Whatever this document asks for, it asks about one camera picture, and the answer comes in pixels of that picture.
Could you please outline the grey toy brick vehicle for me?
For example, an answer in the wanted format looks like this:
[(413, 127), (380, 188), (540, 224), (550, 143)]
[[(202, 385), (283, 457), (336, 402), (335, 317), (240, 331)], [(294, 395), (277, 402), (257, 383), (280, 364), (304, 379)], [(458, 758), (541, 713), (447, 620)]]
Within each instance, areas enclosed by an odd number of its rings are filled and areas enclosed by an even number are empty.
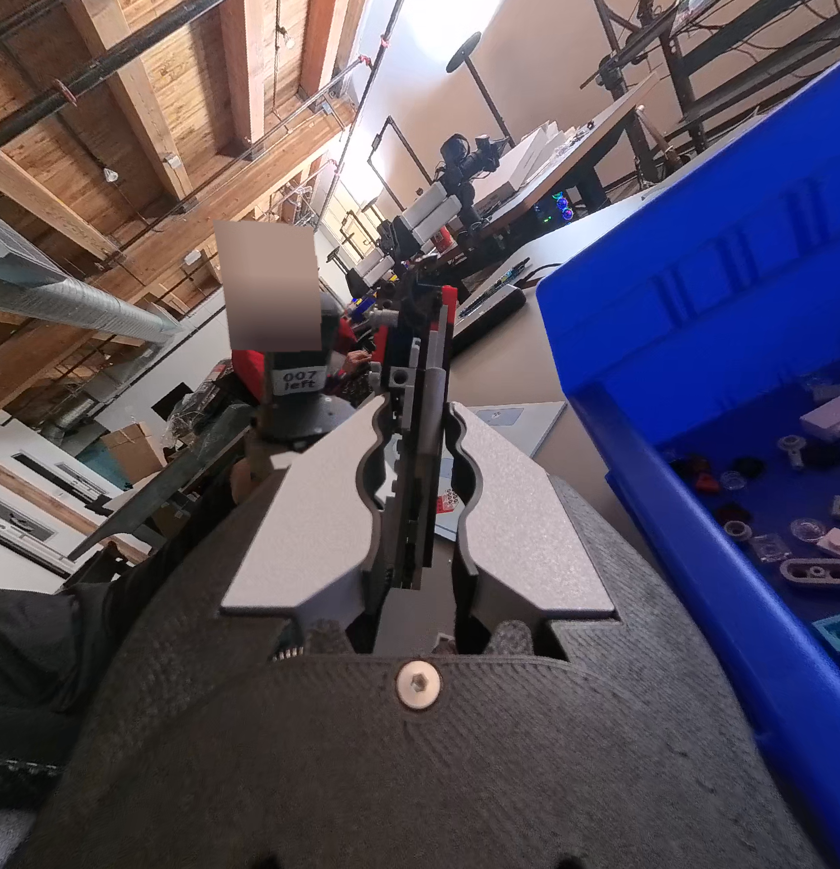
[(396, 439), (392, 494), (381, 512), (371, 573), (370, 601), (392, 588), (419, 589), (432, 565), (436, 504), (444, 444), (449, 364), (458, 291), (417, 269), (382, 290), (387, 307), (371, 310), (375, 393), (385, 398), (377, 416), (383, 446)]

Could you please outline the blue plastic bin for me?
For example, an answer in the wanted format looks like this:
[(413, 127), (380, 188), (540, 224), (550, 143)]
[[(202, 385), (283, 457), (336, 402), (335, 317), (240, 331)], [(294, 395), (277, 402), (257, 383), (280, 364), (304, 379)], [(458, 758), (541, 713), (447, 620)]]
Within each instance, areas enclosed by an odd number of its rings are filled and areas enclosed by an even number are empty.
[[(840, 61), (537, 288), (560, 385), (696, 609), (757, 674), (785, 638), (840, 701), (828, 653), (724, 533), (660, 447), (779, 387), (840, 378)], [(840, 399), (802, 418), (838, 434)], [(800, 787), (840, 842), (840, 774), (814, 747), (791, 688), (758, 701), (778, 721)]]

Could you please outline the small heap of toy bricks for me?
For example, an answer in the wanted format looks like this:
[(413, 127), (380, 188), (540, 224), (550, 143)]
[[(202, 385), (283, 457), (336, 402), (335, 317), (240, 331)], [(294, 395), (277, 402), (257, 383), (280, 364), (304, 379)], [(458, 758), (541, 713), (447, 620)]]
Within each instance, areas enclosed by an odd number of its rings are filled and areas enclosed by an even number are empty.
[(724, 533), (840, 660), (840, 426), (822, 438), (802, 418), (840, 399), (812, 375), (660, 447)]

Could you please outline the grey desk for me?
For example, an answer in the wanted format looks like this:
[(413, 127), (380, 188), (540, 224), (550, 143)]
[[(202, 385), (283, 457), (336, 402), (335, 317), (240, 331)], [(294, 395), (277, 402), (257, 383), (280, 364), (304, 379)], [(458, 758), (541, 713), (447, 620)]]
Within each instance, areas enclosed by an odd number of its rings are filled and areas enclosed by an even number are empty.
[[(543, 236), (538, 241), (528, 243), (524, 254), (514, 254), (512, 260), (522, 259), (528, 255), (535, 264), (541, 261), (558, 262), (566, 265), (577, 254), (582, 253), (592, 244), (610, 234), (621, 223), (636, 221), (642, 210), (657, 198), (663, 190), (663, 185), (649, 192), (635, 194), (622, 201), (591, 215), (578, 222), (571, 229), (557, 229), (552, 234)], [(535, 290), (528, 293), (529, 300), (525, 306), (513, 314), (501, 325), (480, 339), (472, 348), (467, 349), (456, 360), (452, 370), (451, 394), (453, 398), (469, 407), (493, 405), (527, 405), (564, 402), (549, 339), (546, 335), (543, 318), (535, 300)], [(840, 737), (830, 747), (826, 747), (818, 737), (829, 733), (820, 721), (818, 712), (823, 714), (822, 699), (827, 691), (822, 687), (827, 683), (823, 676), (816, 683), (816, 675), (821, 676), (811, 662), (801, 666), (801, 646), (795, 636), (794, 640), (785, 638), (782, 651), (787, 657), (770, 656), (769, 648), (762, 646), (764, 663), (767, 665), (760, 674), (752, 668), (747, 673), (742, 667), (745, 659), (741, 659), (740, 651), (735, 650), (727, 640), (722, 641), (716, 627), (711, 625), (708, 611), (696, 609), (697, 597), (680, 581), (679, 568), (671, 571), (669, 559), (665, 555), (661, 567), (656, 563), (658, 555), (656, 540), (652, 535), (646, 537), (643, 520), (636, 524), (633, 514), (629, 513), (630, 503), (625, 506), (619, 500), (621, 494), (618, 476), (615, 486), (605, 481), (607, 468), (602, 455), (593, 445), (577, 412), (571, 407), (563, 410), (555, 424), (550, 429), (544, 444), (539, 448), (536, 462), (546, 471), (553, 474), (557, 493), (565, 498), (565, 505), (575, 517), (573, 521), (578, 529), (578, 520), (586, 525), (584, 537), (591, 532), (599, 540), (596, 550), (604, 566), (610, 562), (610, 569), (625, 583), (625, 591), (614, 595), (615, 600), (623, 599), (625, 603), (635, 603), (640, 592), (641, 601), (649, 601), (650, 592), (662, 594), (663, 599), (658, 604), (661, 609), (653, 620), (647, 621), (645, 630), (643, 622), (649, 619), (643, 609), (626, 610), (622, 616), (623, 622), (608, 621), (601, 626), (591, 626), (585, 622), (557, 622), (542, 631), (543, 654), (553, 656), (561, 654), (559, 640), (565, 641), (565, 652), (585, 651), (583, 640), (592, 635), (589, 651), (598, 650), (601, 654), (601, 642), (618, 638), (634, 639), (639, 644), (638, 651), (649, 642), (641, 639), (644, 635), (652, 639), (654, 646), (664, 640), (668, 645), (674, 642), (675, 627), (679, 621), (686, 620), (694, 639), (697, 630), (702, 632), (703, 639), (698, 643), (697, 653), (687, 653), (678, 650), (668, 656), (670, 663), (653, 665), (647, 670), (646, 678), (638, 681), (637, 675), (626, 673), (625, 668), (637, 666), (641, 660), (638, 652), (629, 653), (623, 661), (617, 664), (613, 671), (617, 677), (624, 679), (623, 684), (643, 700), (658, 699), (676, 700), (674, 711), (683, 722), (688, 711), (697, 715), (697, 723), (681, 726), (677, 723), (675, 732), (688, 737), (701, 748), (708, 747), (709, 736), (703, 741), (698, 739), (698, 725), (707, 730), (710, 722), (710, 712), (718, 721), (718, 727), (713, 725), (707, 733), (721, 735), (721, 724), (731, 723), (735, 735), (744, 735), (749, 730), (749, 750), (753, 749), (762, 757), (762, 769), (766, 767), (767, 775), (773, 778), (771, 790), (773, 794), (784, 798), (787, 809), (808, 836), (812, 845), (821, 854), (821, 860), (826, 867), (840, 867), (840, 851), (836, 845), (831, 830), (830, 820), (823, 807), (820, 807), (812, 796), (801, 788), (802, 782), (792, 773), (799, 774), (799, 768), (790, 766), (789, 745), (781, 740), (778, 721), (771, 721), (766, 709), (762, 708), (763, 699), (770, 695), (768, 691), (777, 687), (782, 690), (791, 688), (796, 701), (793, 707), (797, 714), (806, 715), (807, 730), (803, 730), (803, 742), (796, 743), (797, 752), (803, 753), (806, 747), (814, 747), (820, 759), (833, 761), (835, 773), (840, 774)], [(423, 589), (419, 592), (407, 590), (394, 591), (384, 605), (382, 626), (377, 635), (374, 652), (384, 656), (407, 655), (407, 653), (428, 653), (433, 646), (436, 631), (446, 634), (453, 633), (455, 621), (455, 604), (450, 589), (449, 569), (454, 556), (455, 544), (436, 538), (435, 563), (425, 572)], [(833, 716), (829, 719), (840, 735), (840, 701), (834, 698), (829, 711)]]

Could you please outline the black printed cloth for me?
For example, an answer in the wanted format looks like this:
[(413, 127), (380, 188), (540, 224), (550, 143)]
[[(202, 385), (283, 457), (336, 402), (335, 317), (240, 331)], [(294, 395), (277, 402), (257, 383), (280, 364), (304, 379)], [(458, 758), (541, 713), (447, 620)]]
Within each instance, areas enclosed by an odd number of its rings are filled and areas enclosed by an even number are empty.
[(369, 381), (370, 373), (368, 367), (360, 367), (353, 373), (339, 371), (329, 375), (325, 383), (325, 394), (347, 401), (352, 407), (359, 407), (374, 395)]

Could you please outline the black disc stand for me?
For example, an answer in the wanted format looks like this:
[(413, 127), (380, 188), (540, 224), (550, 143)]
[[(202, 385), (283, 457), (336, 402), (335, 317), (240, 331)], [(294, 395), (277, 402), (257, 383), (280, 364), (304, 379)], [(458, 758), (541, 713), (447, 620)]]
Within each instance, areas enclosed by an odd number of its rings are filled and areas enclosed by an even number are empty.
[(482, 100), (484, 101), (484, 103), (486, 104), (487, 108), (489, 109), (491, 115), (495, 119), (496, 124), (497, 124), (498, 128), (500, 129), (502, 135), (504, 136), (506, 142), (509, 144), (509, 146), (514, 148), (515, 147), (514, 137), (512, 136), (510, 130), (508, 129), (503, 117), (501, 116), (501, 113), (499, 112), (499, 110), (498, 110), (498, 108), (497, 108), (497, 106), (496, 106), (496, 104), (491, 96), (491, 93), (489, 92), (488, 88), (486, 87), (486, 84), (482, 80), (480, 73), (478, 72), (477, 67), (472, 60), (472, 55), (473, 55), (475, 49), (477, 49), (477, 47), (480, 43), (481, 37), (482, 37), (482, 33), (480, 31), (476, 31), (473, 34), (471, 34), (465, 40), (465, 42), (463, 42), (463, 44), (454, 52), (454, 54), (451, 56), (451, 58), (448, 60), (446, 67), (445, 67), (445, 71), (448, 75), (454, 74), (461, 67), (465, 67), (469, 71), (469, 74), (471, 75), (472, 79), (474, 80), (474, 82), (477, 86), (477, 89), (482, 97)]

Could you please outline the cardboard box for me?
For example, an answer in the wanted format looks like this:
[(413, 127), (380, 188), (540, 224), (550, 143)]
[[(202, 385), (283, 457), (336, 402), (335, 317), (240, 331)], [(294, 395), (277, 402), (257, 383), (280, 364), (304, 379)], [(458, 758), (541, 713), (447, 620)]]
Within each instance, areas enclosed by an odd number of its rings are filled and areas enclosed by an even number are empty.
[(100, 440), (131, 484), (140, 483), (167, 466), (159, 440), (143, 422), (104, 433)]

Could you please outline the black-legged table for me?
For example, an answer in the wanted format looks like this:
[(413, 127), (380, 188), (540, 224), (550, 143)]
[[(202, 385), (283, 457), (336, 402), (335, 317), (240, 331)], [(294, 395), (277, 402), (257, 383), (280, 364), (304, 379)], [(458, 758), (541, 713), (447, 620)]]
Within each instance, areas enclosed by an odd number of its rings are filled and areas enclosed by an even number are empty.
[(553, 151), (523, 186), (488, 214), (478, 236), (487, 238), (501, 234), (518, 218), (532, 212), (545, 197), (576, 189), (581, 183), (588, 188), (589, 197), (584, 199), (586, 206), (591, 210), (603, 208), (607, 198), (596, 167), (616, 146), (630, 122), (636, 120), (637, 109), (659, 81), (658, 73), (651, 72), (624, 96), (582, 125), (574, 136)]

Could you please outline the person's left forearm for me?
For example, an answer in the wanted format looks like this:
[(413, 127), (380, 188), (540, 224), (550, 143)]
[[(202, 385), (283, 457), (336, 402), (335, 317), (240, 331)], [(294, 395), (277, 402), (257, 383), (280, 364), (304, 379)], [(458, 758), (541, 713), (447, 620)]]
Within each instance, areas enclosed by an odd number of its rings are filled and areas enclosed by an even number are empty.
[(174, 539), (111, 582), (0, 589), (0, 757), (67, 760), (114, 655), (194, 547)]

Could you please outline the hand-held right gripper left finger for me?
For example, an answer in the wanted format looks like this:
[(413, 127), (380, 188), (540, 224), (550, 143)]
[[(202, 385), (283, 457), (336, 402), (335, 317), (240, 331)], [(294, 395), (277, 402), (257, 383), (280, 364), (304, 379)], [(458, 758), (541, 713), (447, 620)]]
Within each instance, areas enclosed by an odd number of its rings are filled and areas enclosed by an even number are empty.
[(366, 608), (382, 519), (363, 473), (390, 409), (374, 396), (300, 454), (272, 459), (283, 479), (221, 601), (226, 614), (353, 622)]

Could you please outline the black box with green lights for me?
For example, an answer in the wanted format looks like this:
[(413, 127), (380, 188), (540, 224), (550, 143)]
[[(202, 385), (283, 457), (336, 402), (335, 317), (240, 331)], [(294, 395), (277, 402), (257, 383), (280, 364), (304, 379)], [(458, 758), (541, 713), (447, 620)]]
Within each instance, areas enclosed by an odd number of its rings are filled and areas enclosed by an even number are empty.
[(457, 312), (452, 336), (451, 358), (471, 348), (487, 334), (520, 311), (527, 297), (512, 283), (475, 293)]

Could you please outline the silver air duct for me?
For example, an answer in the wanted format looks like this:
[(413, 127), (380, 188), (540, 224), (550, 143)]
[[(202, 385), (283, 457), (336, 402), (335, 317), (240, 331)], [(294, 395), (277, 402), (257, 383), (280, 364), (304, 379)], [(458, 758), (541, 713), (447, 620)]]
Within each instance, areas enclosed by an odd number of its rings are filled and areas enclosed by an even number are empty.
[(158, 306), (144, 310), (71, 277), (2, 220), (0, 311), (156, 344), (179, 332)]

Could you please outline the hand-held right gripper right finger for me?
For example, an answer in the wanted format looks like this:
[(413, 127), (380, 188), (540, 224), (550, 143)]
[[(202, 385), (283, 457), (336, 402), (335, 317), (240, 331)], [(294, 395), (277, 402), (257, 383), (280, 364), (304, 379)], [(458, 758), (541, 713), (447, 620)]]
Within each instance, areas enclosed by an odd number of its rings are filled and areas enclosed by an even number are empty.
[(450, 402), (444, 441), (458, 517), (453, 588), (459, 620), (578, 620), (615, 605), (550, 476), (467, 407)]

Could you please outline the rainbow-lit computer case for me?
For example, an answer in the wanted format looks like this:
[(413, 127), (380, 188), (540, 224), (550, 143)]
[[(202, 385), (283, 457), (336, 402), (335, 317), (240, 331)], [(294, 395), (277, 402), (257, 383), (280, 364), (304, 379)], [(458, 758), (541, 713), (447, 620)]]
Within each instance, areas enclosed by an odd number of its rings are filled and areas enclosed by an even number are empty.
[(538, 200), (533, 207), (533, 213), (537, 225), (544, 231), (572, 223), (576, 219), (573, 204), (563, 190)]

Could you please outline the printed instruction sheet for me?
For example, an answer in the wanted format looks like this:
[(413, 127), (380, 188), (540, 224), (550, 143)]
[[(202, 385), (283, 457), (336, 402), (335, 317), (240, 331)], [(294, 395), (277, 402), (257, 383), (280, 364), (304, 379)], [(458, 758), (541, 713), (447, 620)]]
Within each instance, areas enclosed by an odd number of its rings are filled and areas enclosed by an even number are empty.
[[(476, 406), (469, 407), (469, 410), (518, 450), (533, 459), (566, 407), (565, 401), (553, 401), (523, 405)], [(380, 506), (383, 506), (388, 497), (395, 494), (394, 463), (396, 447), (400, 442), (400, 436), (394, 435), (384, 450), (385, 479), (376, 493)], [(439, 466), (435, 534), (449, 541), (455, 541), (457, 538), (458, 520), (464, 509), (462, 500), (451, 484), (452, 473), (453, 458), (443, 444)]]

